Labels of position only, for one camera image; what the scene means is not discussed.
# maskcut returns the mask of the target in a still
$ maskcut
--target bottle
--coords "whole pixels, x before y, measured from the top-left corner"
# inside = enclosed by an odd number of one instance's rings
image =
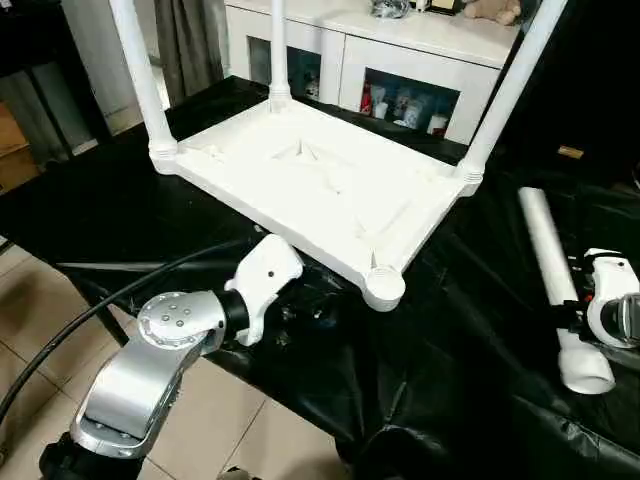
[[[410,88],[401,88],[398,91],[398,95],[396,95],[396,103],[393,107],[393,117],[398,120],[404,119],[404,111],[407,109],[407,105],[409,105],[409,101],[411,100],[411,89]]]
[[[429,121],[429,127],[427,127],[427,133],[435,135],[436,137],[444,137],[447,131],[448,117],[445,117],[441,113],[434,113]]]
[[[373,99],[371,98],[371,84],[366,82],[362,92],[362,101],[360,102],[360,113],[371,115],[373,109]]]
[[[380,102],[373,109],[373,116],[376,118],[382,118],[387,116],[387,109],[389,108],[389,104],[386,102]]]

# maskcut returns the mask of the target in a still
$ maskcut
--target end effector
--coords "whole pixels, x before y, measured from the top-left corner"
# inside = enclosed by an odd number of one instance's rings
[[[585,255],[593,295],[587,308],[591,331],[615,348],[640,346],[640,282],[619,252],[592,248]]]
[[[73,440],[112,458],[151,448],[177,400],[184,372],[233,338],[262,338],[264,314],[303,263],[281,237],[268,235],[238,265],[224,292],[169,292],[141,309],[130,341],[100,370],[71,424]]]

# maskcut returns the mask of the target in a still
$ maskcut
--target pipe connector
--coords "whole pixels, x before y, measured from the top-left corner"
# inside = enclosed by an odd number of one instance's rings
[[[478,170],[470,168],[464,163],[464,159],[458,164],[455,169],[454,177],[462,179],[466,185],[462,189],[463,197],[471,197],[478,191],[478,187],[482,183],[484,177],[484,170]]]
[[[271,85],[269,87],[269,111],[280,113],[291,102],[291,90],[289,85]]]
[[[173,175],[176,173],[178,142],[149,142],[149,158],[158,173]]]
[[[375,311],[390,312],[398,306],[406,288],[402,275],[395,268],[377,266],[365,274],[362,296]]]

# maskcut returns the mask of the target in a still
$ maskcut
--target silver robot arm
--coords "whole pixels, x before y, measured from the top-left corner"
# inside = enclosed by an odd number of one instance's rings
[[[220,296],[170,292],[149,300],[138,329],[98,372],[71,424],[73,440],[112,458],[146,455],[180,393],[184,372],[231,333],[243,345],[262,338],[264,313],[302,274],[295,250],[265,237],[238,265]]]

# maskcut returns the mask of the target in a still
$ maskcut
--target stuffed toy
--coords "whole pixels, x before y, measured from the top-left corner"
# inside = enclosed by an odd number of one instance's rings
[[[520,0],[463,0],[468,5],[464,14],[469,18],[489,18],[502,25],[511,25],[522,13]]]

